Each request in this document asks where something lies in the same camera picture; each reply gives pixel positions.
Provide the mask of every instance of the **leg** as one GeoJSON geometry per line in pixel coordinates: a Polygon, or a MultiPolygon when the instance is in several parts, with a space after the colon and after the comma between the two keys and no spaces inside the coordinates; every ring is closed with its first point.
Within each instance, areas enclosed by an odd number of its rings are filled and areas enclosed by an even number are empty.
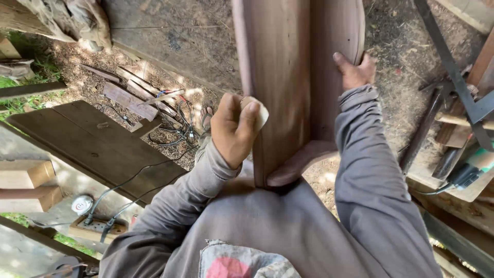
{"type": "Polygon", "coordinates": [[[195,163],[203,157],[207,144],[211,141],[211,118],[213,115],[213,109],[211,107],[203,108],[201,111],[201,118],[203,120],[203,134],[199,138],[199,150],[196,152],[195,163]]]}

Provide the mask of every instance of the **gray shirt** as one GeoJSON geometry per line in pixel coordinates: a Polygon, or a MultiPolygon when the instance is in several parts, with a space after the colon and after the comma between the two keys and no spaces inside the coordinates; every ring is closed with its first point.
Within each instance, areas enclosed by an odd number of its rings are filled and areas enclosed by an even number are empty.
{"type": "Polygon", "coordinates": [[[100,277],[197,277],[207,239],[276,253],[301,277],[439,278],[418,209],[384,137],[377,91],[340,98],[335,183],[339,222],[306,181],[279,192],[234,179],[213,142],[161,190],[101,261],[100,277]]]}

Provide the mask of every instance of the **left hand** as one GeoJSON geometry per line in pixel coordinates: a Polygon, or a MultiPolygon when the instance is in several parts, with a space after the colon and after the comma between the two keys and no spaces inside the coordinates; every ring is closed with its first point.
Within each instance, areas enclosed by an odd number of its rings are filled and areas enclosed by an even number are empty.
{"type": "Polygon", "coordinates": [[[239,95],[226,93],[211,118],[213,143],[232,170],[247,158],[258,133],[254,124],[259,114],[259,103],[251,102],[241,111],[241,100],[239,95]]]}

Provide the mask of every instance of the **dirt ground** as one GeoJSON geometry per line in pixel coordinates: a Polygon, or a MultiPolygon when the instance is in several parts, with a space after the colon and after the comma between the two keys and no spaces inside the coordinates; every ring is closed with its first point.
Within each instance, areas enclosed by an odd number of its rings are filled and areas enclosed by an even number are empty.
{"type": "MultiPolygon", "coordinates": [[[[443,35],[461,68],[474,62],[480,52],[485,37],[479,35],[469,25],[456,18],[448,10],[429,1],[443,35]]],[[[383,110],[385,135],[397,157],[407,147],[416,130],[419,120],[428,104],[429,93],[419,92],[419,88],[446,76],[439,57],[424,29],[412,0],[364,0],[366,14],[366,49],[377,58],[376,86],[380,91],[383,110]]],[[[86,64],[115,73],[117,66],[133,66],[134,72],[149,81],[160,90],[185,89],[184,97],[192,103],[194,126],[200,124],[199,113],[207,104],[217,107],[221,94],[190,82],[187,78],[163,70],[144,60],[132,60],[125,52],[112,48],[101,52],[92,52],[88,44],[67,44],[51,41],[48,52],[62,69],[63,80],[67,83],[66,93],[58,99],[52,99],[47,106],[57,105],[78,99],[85,100],[96,107],[108,105],[114,107],[133,125],[140,120],[118,104],[107,99],[103,93],[106,80],[95,75],[77,63],[86,64]]],[[[185,105],[182,106],[188,115],[185,105]]],[[[112,110],[103,112],[113,118],[119,118],[112,110]]],[[[130,129],[123,120],[116,119],[122,126],[130,129]]],[[[429,138],[424,144],[414,164],[415,170],[432,167],[434,159],[443,151],[433,140],[439,125],[433,126],[429,138]]],[[[154,131],[153,140],[171,142],[177,135],[167,131],[154,131]]],[[[197,135],[191,144],[197,143],[197,135]]],[[[173,146],[160,146],[144,139],[171,159],[179,157],[190,145],[181,142],[173,146]]],[[[194,153],[189,151],[177,163],[190,170],[194,165],[194,153]]],[[[310,167],[304,178],[311,184],[324,204],[336,214],[334,203],[334,182],[339,166],[338,156],[321,161],[310,167]]]]}

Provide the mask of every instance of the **flip-flop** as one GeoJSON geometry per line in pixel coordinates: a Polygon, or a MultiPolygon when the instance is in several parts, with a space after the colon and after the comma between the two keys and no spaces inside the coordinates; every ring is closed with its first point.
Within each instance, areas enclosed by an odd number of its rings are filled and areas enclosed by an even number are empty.
{"type": "Polygon", "coordinates": [[[211,122],[209,122],[209,125],[207,125],[207,127],[204,126],[204,121],[206,120],[206,117],[213,117],[213,115],[209,114],[209,113],[205,113],[204,116],[203,116],[203,120],[201,122],[202,126],[203,126],[203,129],[204,129],[204,132],[209,132],[210,129],[211,129],[211,122]]]}

